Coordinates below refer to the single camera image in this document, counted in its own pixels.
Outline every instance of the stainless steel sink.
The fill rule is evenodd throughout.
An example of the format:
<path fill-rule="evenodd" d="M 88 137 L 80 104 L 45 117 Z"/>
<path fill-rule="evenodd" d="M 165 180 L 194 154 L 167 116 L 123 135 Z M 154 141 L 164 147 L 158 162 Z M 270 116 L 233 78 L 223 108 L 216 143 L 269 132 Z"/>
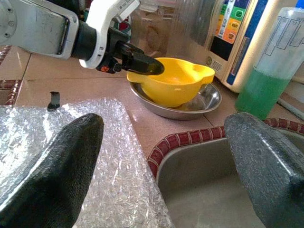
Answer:
<path fill-rule="evenodd" d="M 304 152 L 304 137 L 282 130 Z M 226 138 L 171 151 L 157 174 L 176 228 L 264 228 L 237 175 Z"/>

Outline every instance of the tiled countertop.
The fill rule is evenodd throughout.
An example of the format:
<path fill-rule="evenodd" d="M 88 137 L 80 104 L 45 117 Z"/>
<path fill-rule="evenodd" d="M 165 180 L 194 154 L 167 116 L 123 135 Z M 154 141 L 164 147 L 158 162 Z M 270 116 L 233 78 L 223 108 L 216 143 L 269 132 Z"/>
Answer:
<path fill-rule="evenodd" d="M 78 60 L 67 61 L 34 55 L 13 47 L 9 58 L 0 66 L 0 80 L 23 78 L 16 105 L 46 107 L 50 91 L 60 92 L 60 103 L 86 99 L 115 97 L 125 105 L 133 127 L 146 156 L 163 137 L 172 133 L 221 126 L 225 118 L 234 113 L 237 94 L 226 89 L 219 81 L 214 84 L 222 93 L 219 108 L 205 117 L 193 121 L 175 121 L 157 116 L 145 109 L 133 95 L 125 72 L 115 75 L 82 68 Z M 301 122 L 289 111 L 275 105 L 269 117 Z"/>

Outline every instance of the plastic bottle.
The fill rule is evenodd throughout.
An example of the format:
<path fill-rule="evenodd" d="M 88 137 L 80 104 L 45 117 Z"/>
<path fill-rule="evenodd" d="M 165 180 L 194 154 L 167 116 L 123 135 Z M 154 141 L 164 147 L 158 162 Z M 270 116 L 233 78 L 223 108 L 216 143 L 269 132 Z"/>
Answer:
<path fill-rule="evenodd" d="M 265 119 L 304 61 L 304 9 L 282 8 L 235 107 Z"/>

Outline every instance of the metal plate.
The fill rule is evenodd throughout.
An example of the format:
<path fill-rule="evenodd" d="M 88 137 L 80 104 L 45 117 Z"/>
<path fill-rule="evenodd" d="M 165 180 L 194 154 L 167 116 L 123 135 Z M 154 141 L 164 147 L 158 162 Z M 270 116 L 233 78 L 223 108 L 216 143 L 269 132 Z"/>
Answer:
<path fill-rule="evenodd" d="M 213 84 L 206 84 L 191 101 L 176 108 L 167 108 L 154 103 L 142 90 L 139 83 L 130 83 L 133 93 L 151 112 L 174 120 L 198 119 L 204 113 L 215 110 L 222 101 L 222 95 Z"/>

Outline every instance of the yellow bowl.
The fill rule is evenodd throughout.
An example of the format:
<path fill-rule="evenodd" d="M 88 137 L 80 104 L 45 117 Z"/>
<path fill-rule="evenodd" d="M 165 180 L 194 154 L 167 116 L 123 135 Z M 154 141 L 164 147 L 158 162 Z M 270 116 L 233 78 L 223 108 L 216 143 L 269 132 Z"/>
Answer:
<path fill-rule="evenodd" d="M 165 66 L 160 75 L 127 72 L 130 82 L 140 83 L 142 90 L 155 103 L 177 107 L 193 99 L 203 84 L 211 83 L 215 71 L 207 66 L 176 58 L 156 58 Z"/>

